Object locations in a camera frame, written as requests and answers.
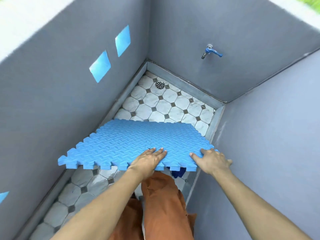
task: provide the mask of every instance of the blue foam mat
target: blue foam mat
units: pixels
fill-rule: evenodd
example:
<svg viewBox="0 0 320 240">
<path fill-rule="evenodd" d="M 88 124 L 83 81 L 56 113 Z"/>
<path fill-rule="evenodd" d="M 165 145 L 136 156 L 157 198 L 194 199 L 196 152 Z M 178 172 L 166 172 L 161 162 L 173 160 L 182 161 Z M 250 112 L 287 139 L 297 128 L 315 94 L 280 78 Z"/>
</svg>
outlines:
<svg viewBox="0 0 320 240">
<path fill-rule="evenodd" d="M 58 165 L 65 164 L 71 169 L 78 165 L 93 169 L 98 165 L 103 170 L 118 166 L 119 170 L 126 170 L 137 156 L 154 147 L 168 151 L 155 168 L 157 171 L 164 170 L 164 167 L 179 171 L 184 167 L 190 172 L 196 171 L 197 165 L 189 153 L 202 157 L 201 148 L 214 148 L 191 124 L 116 119 L 79 142 L 76 148 L 67 152 L 67 156 L 61 156 Z"/>
</svg>

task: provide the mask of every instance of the faucet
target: faucet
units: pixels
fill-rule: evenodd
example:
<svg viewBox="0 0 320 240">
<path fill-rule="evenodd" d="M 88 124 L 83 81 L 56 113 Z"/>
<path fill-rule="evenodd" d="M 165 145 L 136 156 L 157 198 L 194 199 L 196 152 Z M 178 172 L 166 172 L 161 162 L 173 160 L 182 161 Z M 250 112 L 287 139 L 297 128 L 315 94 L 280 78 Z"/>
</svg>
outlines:
<svg viewBox="0 0 320 240">
<path fill-rule="evenodd" d="M 210 54 L 211 52 L 215 53 L 219 57 L 222 57 L 222 54 L 218 53 L 215 49 L 212 48 L 212 45 L 208 45 L 207 48 L 205 49 L 205 52 L 203 53 L 201 59 L 204 59 L 206 55 Z"/>
</svg>

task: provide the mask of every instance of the drain hole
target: drain hole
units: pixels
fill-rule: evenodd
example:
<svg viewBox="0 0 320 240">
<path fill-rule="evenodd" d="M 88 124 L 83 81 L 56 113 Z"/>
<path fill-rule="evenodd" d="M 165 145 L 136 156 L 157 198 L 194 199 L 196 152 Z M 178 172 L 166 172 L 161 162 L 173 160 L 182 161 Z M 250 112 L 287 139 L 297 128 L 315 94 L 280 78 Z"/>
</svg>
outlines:
<svg viewBox="0 0 320 240">
<path fill-rule="evenodd" d="M 165 83 L 163 81 L 157 81 L 155 87 L 158 89 L 163 89 L 165 87 Z"/>
</svg>

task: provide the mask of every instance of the green foliage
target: green foliage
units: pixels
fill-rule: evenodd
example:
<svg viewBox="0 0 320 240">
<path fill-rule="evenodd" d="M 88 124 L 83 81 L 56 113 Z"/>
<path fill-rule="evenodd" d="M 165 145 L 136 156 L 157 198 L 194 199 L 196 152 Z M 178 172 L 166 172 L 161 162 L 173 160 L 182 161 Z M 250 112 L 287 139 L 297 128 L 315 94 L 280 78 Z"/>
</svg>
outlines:
<svg viewBox="0 0 320 240">
<path fill-rule="evenodd" d="M 318 13 L 320 13 L 320 0 L 299 0 L 303 3 L 308 4 L 310 7 L 312 7 L 314 10 L 316 10 Z"/>
</svg>

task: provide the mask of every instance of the pant leg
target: pant leg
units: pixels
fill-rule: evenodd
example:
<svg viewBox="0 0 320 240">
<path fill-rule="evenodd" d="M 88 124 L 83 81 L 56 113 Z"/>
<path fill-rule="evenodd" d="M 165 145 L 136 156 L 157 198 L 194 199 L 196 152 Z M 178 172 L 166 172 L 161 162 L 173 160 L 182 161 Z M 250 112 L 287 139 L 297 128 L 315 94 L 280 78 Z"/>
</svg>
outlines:
<svg viewBox="0 0 320 240">
<path fill-rule="evenodd" d="M 142 215 L 141 202 L 130 198 L 109 240 L 144 240 Z"/>
<path fill-rule="evenodd" d="M 142 181 L 146 240 L 193 240 L 196 214 L 189 215 L 172 177 L 161 173 Z"/>
</svg>

